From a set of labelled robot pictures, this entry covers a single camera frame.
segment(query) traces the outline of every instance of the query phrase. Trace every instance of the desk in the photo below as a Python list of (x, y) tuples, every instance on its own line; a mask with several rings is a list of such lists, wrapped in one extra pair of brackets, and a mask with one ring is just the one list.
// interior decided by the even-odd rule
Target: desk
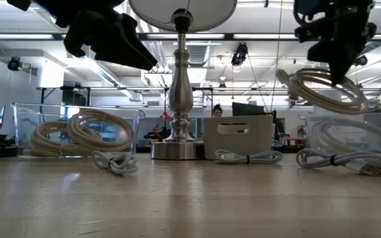
[(344, 168), (0, 159), (0, 237), (381, 237), (381, 177)]

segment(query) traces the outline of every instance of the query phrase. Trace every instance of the white cable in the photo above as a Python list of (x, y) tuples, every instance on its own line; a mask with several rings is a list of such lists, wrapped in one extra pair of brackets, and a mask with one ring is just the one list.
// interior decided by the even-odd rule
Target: white cable
[[(298, 97), (302, 97), (314, 105), (340, 114), (359, 115), (368, 110), (367, 99), (358, 86), (347, 77), (343, 78), (339, 84), (340, 87), (332, 85), (330, 72), (326, 69), (299, 69), (292, 75), (278, 69), (276, 76), (281, 83), (288, 85), (288, 93), (291, 99), (296, 100)], [(325, 97), (305, 86), (304, 82), (319, 83), (331, 87), (343, 93), (351, 102), (342, 102)]]
[[(309, 162), (310, 157), (321, 157)], [(375, 160), (379, 163), (372, 164), (367, 161)], [(303, 149), (296, 154), (296, 162), (299, 166), (307, 169), (322, 168), (328, 166), (344, 166), (354, 172), (365, 175), (381, 175), (381, 151), (358, 151), (344, 155), (332, 155), (315, 149)]]
[[(303, 149), (296, 154), (296, 162), (299, 166), (313, 169), (336, 165), (344, 166), (357, 173), (381, 175), (381, 150), (361, 151), (339, 141), (330, 133), (330, 129), (334, 126), (350, 126), (374, 134), (380, 138), (378, 141), (381, 141), (380, 127), (331, 116), (317, 116), (308, 120), (313, 123), (308, 128), (308, 136), (310, 137), (309, 143), (314, 149)], [(321, 157), (322, 159), (309, 162), (310, 157)]]
[(347, 143), (333, 137), (330, 133), (330, 129), (335, 126), (349, 126), (362, 129), (378, 136), (378, 141), (381, 142), (381, 127), (366, 122), (359, 122), (332, 116), (316, 116), (308, 118), (308, 120), (312, 123), (311, 126), (308, 124), (308, 137), (310, 139), (309, 143), (311, 147), (326, 151), (328, 153), (344, 154), (360, 151), (360, 149), (351, 147)]
[(243, 163), (273, 164), (278, 163), (283, 159), (282, 153), (278, 151), (266, 151), (246, 156), (238, 155), (224, 149), (218, 149), (215, 154), (216, 163), (229, 165)]
[(98, 168), (111, 169), (119, 175), (135, 173), (138, 170), (138, 166), (136, 166), (138, 160), (127, 154), (109, 157), (105, 153), (94, 151), (92, 153), (92, 161)]

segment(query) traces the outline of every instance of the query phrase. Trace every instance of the usb connector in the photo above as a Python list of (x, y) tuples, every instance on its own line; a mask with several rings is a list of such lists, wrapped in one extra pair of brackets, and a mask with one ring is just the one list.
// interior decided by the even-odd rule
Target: usb connector
[(346, 163), (345, 167), (354, 172), (370, 175), (370, 176), (378, 176), (381, 174), (381, 168), (371, 165), (365, 161), (361, 161), (358, 159), (354, 159)]
[(233, 154), (233, 153), (223, 153), (223, 154), (220, 154), (220, 158), (224, 159), (224, 160), (235, 159), (235, 154)]

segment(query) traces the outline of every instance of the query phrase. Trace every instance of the computer monitor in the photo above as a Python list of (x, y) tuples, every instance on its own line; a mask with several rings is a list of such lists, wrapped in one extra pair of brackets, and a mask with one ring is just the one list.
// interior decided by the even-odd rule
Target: computer monitor
[(250, 105), (244, 103), (232, 103), (233, 116), (259, 116), (265, 115), (264, 106)]

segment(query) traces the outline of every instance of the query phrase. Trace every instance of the robotic arm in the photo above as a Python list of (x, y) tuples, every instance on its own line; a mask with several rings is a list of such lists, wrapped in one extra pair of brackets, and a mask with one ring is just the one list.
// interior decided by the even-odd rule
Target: robotic arm
[[(376, 34), (377, 26), (368, 22), (373, 7), (373, 0), (294, 0), (294, 18), (301, 26), (295, 36), (300, 42), (319, 38), (307, 60), (328, 63), (333, 85), (343, 80)], [(318, 13), (325, 16), (313, 20)]]
[[(124, 0), (33, 0), (46, 9), (61, 28), (69, 26), (64, 39), (67, 52), (76, 57), (85, 55), (82, 45), (90, 46), (96, 60), (150, 70), (157, 60), (136, 36), (138, 23), (114, 8)], [(7, 0), (27, 11), (31, 0)]]

